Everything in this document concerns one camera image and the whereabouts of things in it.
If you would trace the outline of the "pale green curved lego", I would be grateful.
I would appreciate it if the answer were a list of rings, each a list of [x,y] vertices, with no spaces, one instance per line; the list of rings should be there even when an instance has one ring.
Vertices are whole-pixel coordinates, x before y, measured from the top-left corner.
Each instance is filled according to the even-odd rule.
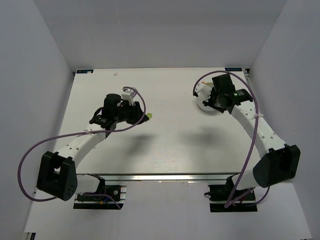
[[[151,113],[147,113],[146,116],[151,119],[153,117],[153,115]]]

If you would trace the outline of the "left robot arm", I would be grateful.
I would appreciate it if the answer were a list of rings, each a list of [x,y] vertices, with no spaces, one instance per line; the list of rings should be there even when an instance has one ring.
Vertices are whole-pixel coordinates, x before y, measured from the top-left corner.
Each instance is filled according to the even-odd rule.
[[[74,194],[101,197],[105,193],[105,180],[94,174],[76,173],[85,156],[115,131],[118,123],[136,126],[151,117],[141,109],[138,101],[125,99],[124,95],[107,94],[103,106],[89,121],[84,134],[56,152],[47,151],[41,158],[36,187],[63,201]]]

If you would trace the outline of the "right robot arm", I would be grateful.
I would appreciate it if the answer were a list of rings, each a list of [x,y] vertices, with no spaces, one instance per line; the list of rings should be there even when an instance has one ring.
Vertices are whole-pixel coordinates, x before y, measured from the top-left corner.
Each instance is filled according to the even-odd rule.
[[[273,131],[260,114],[257,99],[249,88],[236,89],[228,73],[213,77],[212,82],[209,105],[221,113],[228,111],[251,138],[250,150],[256,148],[260,156],[253,168],[228,177],[227,187],[244,191],[293,179],[301,156],[298,146],[288,145]]]

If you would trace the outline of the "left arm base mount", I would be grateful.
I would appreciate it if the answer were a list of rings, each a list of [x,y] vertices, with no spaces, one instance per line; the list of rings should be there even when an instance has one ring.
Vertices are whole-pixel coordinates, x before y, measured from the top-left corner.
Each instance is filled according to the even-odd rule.
[[[75,210],[121,210],[127,185],[95,174],[79,174],[73,202]]]

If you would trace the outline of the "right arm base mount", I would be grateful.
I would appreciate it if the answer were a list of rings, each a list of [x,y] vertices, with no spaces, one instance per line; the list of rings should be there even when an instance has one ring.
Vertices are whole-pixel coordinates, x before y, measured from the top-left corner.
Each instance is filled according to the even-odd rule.
[[[231,198],[231,202],[237,199],[229,207],[225,207],[228,198],[233,189],[233,185],[225,184],[211,184],[208,185],[208,191],[204,196],[209,199],[209,207],[211,213],[249,213],[257,212],[256,195],[252,189],[236,190]]]

